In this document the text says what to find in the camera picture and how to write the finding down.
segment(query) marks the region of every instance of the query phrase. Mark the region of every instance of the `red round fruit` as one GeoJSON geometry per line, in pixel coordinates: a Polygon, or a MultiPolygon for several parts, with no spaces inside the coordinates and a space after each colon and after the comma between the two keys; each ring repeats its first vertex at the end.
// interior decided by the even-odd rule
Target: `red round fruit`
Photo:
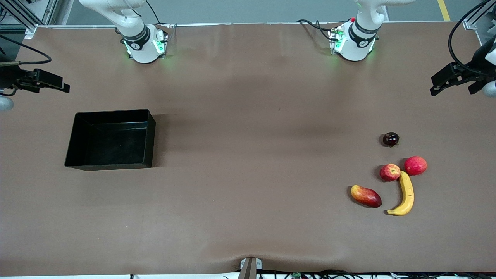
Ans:
{"type": "Polygon", "coordinates": [[[413,156],[405,161],[405,171],[408,175],[419,175],[427,169],[427,162],[420,156],[413,156]]]}
{"type": "Polygon", "coordinates": [[[379,175],[384,181],[394,181],[400,178],[401,169],[395,164],[387,164],[380,169],[379,175]]]}

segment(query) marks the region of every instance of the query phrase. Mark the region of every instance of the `yellow banana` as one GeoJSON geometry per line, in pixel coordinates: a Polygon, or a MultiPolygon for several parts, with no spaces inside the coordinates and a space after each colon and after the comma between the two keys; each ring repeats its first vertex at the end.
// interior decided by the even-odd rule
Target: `yellow banana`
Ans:
{"type": "Polygon", "coordinates": [[[413,186],[410,177],[404,171],[401,171],[399,180],[401,185],[401,191],[403,192],[403,202],[397,208],[388,210],[387,214],[403,216],[408,214],[408,212],[412,210],[413,200],[414,200],[413,186]]]}

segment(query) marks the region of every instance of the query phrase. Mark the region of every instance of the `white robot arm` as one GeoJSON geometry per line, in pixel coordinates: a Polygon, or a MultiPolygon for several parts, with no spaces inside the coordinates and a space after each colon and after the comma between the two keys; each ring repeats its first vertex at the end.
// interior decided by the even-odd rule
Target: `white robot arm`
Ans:
{"type": "Polygon", "coordinates": [[[165,55],[167,37],[152,24],[144,24],[133,9],[145,0],[79,0],[81,4],[110,20],[124,38],[129,54],[140,63],[165,55]]]}
{"type": "Polygon", "coordinates": [[[345,22],[330,36],[333,51],[351,61],[364,59],[372,51],[375,36],[384,22],[382,6],[406,5],[415,0],[352,0],[358,6],[354,22],[345,22]]]}

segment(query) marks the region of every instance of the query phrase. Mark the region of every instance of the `red apple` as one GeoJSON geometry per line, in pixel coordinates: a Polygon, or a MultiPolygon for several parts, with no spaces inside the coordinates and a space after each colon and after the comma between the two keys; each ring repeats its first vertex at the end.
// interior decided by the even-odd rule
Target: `red apple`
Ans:
{"type": "Polygon", "coordinates": [[[374,190],[354,185],[351,187],[351,196],[359,203],[371,207],[377,208],[382,204],[382,200],[378,193],[374,190]]]}
{"type": "Polygon", "coordinates": [[[380,169],[379,175],[384,181],[394,181],[400,178],[401,169],[395,164],[387,164],[380,169]]]}
{"type": "Polygon", "coordinates": [[[408,175],[419,175],[427,169],[427,162],[420,156],[413,156],[405,161],[405,171],[408,175]]]}

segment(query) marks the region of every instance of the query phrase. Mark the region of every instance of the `yellow stripe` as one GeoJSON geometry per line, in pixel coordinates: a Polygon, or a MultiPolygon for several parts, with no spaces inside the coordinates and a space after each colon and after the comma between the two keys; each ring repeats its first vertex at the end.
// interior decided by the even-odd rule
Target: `yellow stripe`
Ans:
{"type": "Polygon", "coordinates": [[[437,0],[437,3],[439,4],[439,9],[441,9],[442,19],[444,19],[444,21],[450,21],[451,19],[449,18],[448,9],[446,8],[444,0],[437,0]]]}

